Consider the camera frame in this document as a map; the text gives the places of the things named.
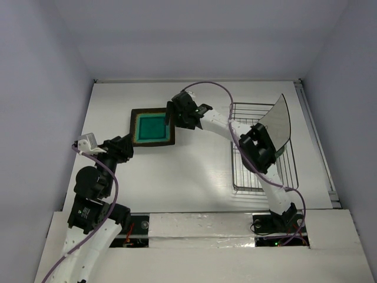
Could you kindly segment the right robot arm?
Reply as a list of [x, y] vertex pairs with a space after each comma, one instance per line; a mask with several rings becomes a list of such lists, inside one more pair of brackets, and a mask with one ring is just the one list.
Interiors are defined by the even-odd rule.
[[297, 208], [276, 165], [291, 137], [290, 114], [284, 96], [251, 126], [220, 114], [210, 105], [197, 105], [189, 92], [182, 91], [167, 102], [165, 122], [182, 129], [212, 132], [232, 141], [241, 154], [243, 166], [256, 174], [262, 186], [272, 226], [280, 232], [288, 230]]

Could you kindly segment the light teal oblong plate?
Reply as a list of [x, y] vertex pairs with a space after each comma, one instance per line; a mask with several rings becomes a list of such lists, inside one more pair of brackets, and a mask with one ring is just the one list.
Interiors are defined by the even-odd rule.
[[287, 144], [285, 144], [284, 146], [282, 146], [277, 152], [276, 152], [276, 154], [275, 154], [275, 156], [276, 156], [276, 158], [278, 159], [284, 152], [285, 152], [285, 150], [286, 150], [286, 145]]

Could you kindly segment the white square plate black rim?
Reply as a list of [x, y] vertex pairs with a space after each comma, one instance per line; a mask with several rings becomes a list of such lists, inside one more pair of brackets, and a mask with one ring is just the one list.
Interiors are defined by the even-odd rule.
[[273, 107], [259, 120], [262, 124], [276, 151], [280, 150], [290, 140], [291, 122], [286, 99], [280, 95]]

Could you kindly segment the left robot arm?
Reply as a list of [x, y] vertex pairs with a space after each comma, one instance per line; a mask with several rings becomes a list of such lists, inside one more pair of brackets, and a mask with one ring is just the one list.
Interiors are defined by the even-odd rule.
[[94, 134], [82, 135], [73, 150], [94, 161], [75, 177], [75, 198], [68, 217], [68, 229], [61, 252], [63, 258], [51, 282], [92, 282], [100, 260], [119, 233], [130, 227], [130, 208], [116, 200], [119, 183], [115, 176], [118, 164], [134, 154], [132, 135], [117, 136], [97, 144]]

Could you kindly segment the brown teal square plate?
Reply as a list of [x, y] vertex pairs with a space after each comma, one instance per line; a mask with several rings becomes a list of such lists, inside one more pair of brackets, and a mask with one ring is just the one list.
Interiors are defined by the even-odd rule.
[[130, 134], [134, 147], [175, 145], [175, 126], [166, 124], [166, 108], [136, 108], [131, 110]]

